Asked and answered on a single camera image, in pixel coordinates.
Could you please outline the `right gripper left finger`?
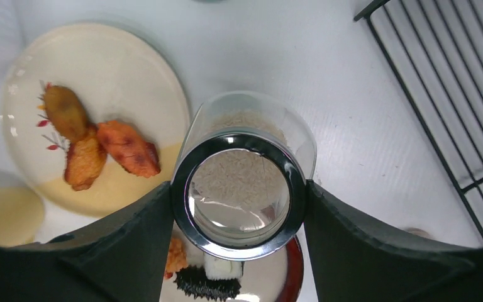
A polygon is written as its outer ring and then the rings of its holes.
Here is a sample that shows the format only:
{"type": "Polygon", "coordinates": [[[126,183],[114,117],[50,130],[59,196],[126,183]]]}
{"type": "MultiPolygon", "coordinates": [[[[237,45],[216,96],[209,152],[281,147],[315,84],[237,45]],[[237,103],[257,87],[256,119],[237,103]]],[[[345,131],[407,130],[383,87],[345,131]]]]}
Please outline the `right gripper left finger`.
{"type": "Polygon", "coordinates": [[[173,222],[164,182],[47,243],[0,247],[0,301],[158,301],[173,222]]]}

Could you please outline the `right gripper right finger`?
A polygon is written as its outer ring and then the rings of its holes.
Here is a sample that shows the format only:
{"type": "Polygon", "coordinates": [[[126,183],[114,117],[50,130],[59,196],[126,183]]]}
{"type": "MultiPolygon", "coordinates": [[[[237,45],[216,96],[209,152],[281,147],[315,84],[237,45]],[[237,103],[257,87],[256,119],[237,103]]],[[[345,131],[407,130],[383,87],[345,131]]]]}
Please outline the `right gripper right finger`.
{"type": "Polygon", "coordinates": [[[483,301],[483,248],[423,238],[314,182],[304,221],[320,301],[483,301]]]}

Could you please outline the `glass jar with rice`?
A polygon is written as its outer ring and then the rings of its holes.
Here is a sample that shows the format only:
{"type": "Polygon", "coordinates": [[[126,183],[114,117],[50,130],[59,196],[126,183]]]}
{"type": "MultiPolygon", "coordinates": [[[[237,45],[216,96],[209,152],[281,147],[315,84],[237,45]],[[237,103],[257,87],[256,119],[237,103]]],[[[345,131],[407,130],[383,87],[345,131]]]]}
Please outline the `glass jar with rice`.
{"type": "Polygon", "coordinates": [[[286,103],[253,91],[220,94],[198,109],[170,183],[177,226],[205,253],[254,260],[300,229],[316,140],[286,103]]]}

